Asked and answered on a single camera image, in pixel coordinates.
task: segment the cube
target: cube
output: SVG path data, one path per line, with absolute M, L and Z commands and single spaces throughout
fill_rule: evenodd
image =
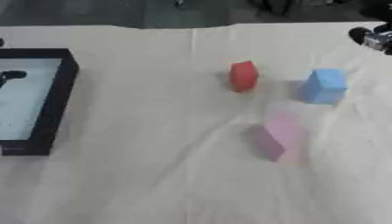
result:
M 309 103 L 334 104 L 347 91 L 347 81 L 339 69 L 313 71 L 304 85 L 304 99 Z
M 235 92 L 247 92 L 255 88 L 258 72 L 252 61 L 235 63 L 231 66 L 230 84 Z
M 258 137 L 263 154 L 276 162 L 288 151 L 299 151 L 305 140 L 305 130 L 289 116 L 280 114 L 260 128 Z

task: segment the dark floor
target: dark floor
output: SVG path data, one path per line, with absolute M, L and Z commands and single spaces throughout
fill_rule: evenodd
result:
M 236 23 L 367 21 L 356 1 L 292 7 L 285 17 L 258 12 L 247 0 L 0 0 L 0 25 L 119 25 L 194 28 Z

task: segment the tray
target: tray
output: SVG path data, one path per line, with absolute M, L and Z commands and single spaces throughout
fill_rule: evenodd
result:
M 0 49 L 3 156 L 50 154 L 78 71 L 68 49 Z

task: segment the blue cube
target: blue cube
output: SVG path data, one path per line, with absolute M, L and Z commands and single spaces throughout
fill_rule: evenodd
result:
M 304 98 L 309 103 L 334 104 L 347 91 L 347 81 L 339 69 L 314 70 L 304 85 Z

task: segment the tablecloth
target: tablecloth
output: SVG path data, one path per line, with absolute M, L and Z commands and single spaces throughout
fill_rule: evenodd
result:
M 189 30 L 3 27 L 6 47 L 67 47 L 80 63 L 50 157 L 0 159 L 7 224 L 369 224 L 392 221 L 392 58 L 356 45 L 375 23 L 237 24 Z M 227 73 L 252 60 L 250 94 Z M 339 68 L 338 105 L 293 96 Z M 252 137 L 298 119 L 299 164 L 272 163 Z

